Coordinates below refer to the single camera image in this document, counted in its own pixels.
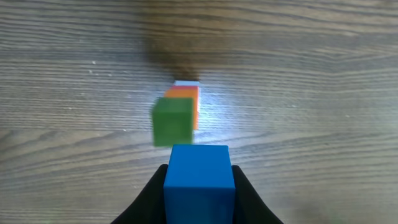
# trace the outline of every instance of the light blue block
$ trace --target light blue block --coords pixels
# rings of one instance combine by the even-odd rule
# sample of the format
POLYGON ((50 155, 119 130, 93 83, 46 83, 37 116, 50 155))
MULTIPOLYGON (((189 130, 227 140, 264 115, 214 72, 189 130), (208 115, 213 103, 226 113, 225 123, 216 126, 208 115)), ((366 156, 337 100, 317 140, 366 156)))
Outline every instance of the light blue block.
POLYGON ((174 145, 164 182, 167 224, 232 224, 228 146, 174 145))

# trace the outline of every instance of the orange block side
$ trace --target orange block side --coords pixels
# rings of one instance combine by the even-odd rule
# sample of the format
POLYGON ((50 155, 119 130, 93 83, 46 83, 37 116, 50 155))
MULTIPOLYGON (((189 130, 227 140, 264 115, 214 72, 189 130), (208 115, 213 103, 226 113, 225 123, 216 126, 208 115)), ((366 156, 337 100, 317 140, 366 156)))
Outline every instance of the orange block side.
POLYGON ((193 128, 198 129, 198 89, 169 89, 164 94, 167 98, 193 98, 193 128))

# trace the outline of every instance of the blue cube top face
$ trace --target blue cube top face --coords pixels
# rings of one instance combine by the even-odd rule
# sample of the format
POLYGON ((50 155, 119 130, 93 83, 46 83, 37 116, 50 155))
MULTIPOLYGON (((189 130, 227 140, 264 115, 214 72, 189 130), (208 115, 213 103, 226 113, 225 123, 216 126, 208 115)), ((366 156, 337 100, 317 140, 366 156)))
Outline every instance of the blue cube top face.
POLYGON ((228 146, 174 145, 167 187, 235 189, 228 146))

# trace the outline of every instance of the wood grain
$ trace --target wood grain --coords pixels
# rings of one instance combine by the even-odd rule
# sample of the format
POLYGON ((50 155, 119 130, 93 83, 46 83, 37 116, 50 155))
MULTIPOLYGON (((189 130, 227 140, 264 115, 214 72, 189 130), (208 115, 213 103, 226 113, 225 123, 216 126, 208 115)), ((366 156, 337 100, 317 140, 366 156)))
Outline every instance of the wood grain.
POLYGON ((113 220, 175 78, 285 223, 396 223, 397 28, 393 0, 0 0, 0 223, 113 220))

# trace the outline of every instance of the green cube top face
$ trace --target green cube top face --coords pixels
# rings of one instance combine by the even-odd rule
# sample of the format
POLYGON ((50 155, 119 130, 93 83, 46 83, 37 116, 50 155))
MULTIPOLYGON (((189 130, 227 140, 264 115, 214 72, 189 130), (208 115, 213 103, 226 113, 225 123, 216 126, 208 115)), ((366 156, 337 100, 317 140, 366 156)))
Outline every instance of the green cube top face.
POLYGON ((152 110, 155 146, 192 144, 193 99, 159 98, 152 110))

